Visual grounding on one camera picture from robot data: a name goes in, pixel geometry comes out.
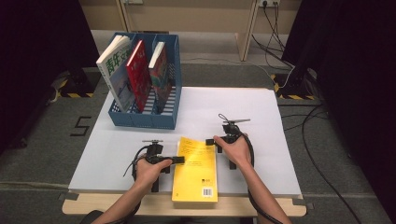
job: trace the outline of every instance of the electrical socket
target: electrical socket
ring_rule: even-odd
[[[262,7],[262,3],[266,1],[267,2],[267,7],[274,7],[275,3],[279,6],[280,0],[260,0],[259,7]]]

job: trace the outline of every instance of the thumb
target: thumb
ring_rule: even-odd
[[[222,138],[218,137],[217,135],[213,136],[213,139],[221,147],[225,147],[227,145],[227,143]]]
[[[164,160],[157,163],[161,167],[161,169],[168,167],[172,164],[172,160]]]

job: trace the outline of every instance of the handheld controller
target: handheld controller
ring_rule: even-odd
[[[224,142],[226,142],[228,144],[234,143],[242,135],[242,132],[239,130],[239,127],[237,125],[235,125],[235,123],[250,121],[250,119],[228,120],[222,114],[219,114],[219,117],[221,119],[224,119],[223,123],[227,123],[227,124],[222,125],[223,131],[226,133],[226,135],[222,136],[221,139],[224,140]],[[216,147],[218,149],[218,153],[222,153],[222,147],[219,146],[219,144],[217,144],[213,138],[206,139],[205,142],[206,142],[207,146],[216,145]],[[230,170],[235,170],[236,169],[235,163],[233,163],[232,161],[229,161],[229,163],[230,163]]]
[[[161,154],[163,152],[163,146],[158,144],[158,143],[162,142],[162,141],[163,140],[144,140],[143,141],[143,142],[150,142],[151,145],[142,147],[139,151],[137,151],[137,153],[136,153],[136,155],[134,157],[134,160],[131,163],[131,165],[133,166],[133,168],[132,168],[132,176],[134,177],[134,180],[136,180],[136,165],[137,165],[137,162],[140,160],[140,158],[138,158],[138,156],[139,156],[139,153],[143,149],[147,150],[146,156],[144,158],[146,159],[146,161],[148,161],[151,164],[156,164],[156,163],[164,161],[164,160],[172,160],[172,164],[184,163],[184,157],[163,157],[163,156],[160,156],[159,154]],[[170,173],[170,166],[163,168],[161,170],[161,173],[169,174]],[[159,189],[160,189],[160,184],[159,183],[160,183],[160,178],[158,177],[157,180],[152,185],[151,192],[158,192],[159,191]]]

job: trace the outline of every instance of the book spine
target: book spine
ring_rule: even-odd
[[[121,102],[120,102],[120,99],[119,99],[118,96],[117,96],[116,91],[114,90],[113,86],[111,85],[111,81],[110,81],[110,79],[109,79],[109,78],[110,78],[110,75],[107,74],[107,73],[105,72],[105,67],[104,67],[102,64],[100,64],[100,63],[97,63],[96,65],[98,66],[99,71],[100,71],[100,73],[102,74],[102,77],[103,77],[103,79],[105,80],[105,82],[106,82],[106,84],[107,84],[107,86],[108,86],[108,89],[111,91],[111,94],[113,95],[114,100],[115,100],[116,103],[117,103],[117,106],[119,107],[119,109],[120,109],[122,112],[126,112],[126,109],[122,107],[122,104],[121,104]]]

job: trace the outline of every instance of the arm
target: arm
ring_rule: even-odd
[[[216,143],[223,148],[228,159],[235,163],[241,171],[247,182],[247,187],[260,209],[282,223],[291,223],[288,216],[286,216],[279,203],[276,201],[272,193],[265,186],[251,165],[248,144],[245,139],[241,136],[234,143],[227,144],[218,136],[214,136],[213,138],[215,139]],[[258,218],[261,224],[272,223],[260,214],[258,214]]]
[[[161,161],[157,164],[150,164],[146,160],[139,160],[134,184],[93,223],[103,224],[127,217],[151,190],[152,184],[157,180],[161,169],[171,164],[171,160]]]

